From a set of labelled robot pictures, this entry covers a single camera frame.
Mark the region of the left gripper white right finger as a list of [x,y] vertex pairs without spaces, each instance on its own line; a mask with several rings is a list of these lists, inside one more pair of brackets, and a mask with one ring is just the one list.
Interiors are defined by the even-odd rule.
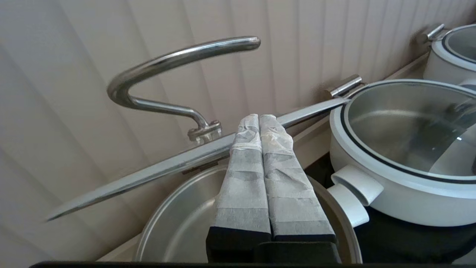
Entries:
[[271,114],[260,116],[264,181],[273,240],[336,243],[335,232],[293,150]]

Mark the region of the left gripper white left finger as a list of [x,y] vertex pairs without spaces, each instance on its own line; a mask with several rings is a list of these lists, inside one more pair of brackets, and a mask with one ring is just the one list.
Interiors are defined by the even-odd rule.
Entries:
[[207,242],[271,240],[258,119],[250,114],[238,125]]

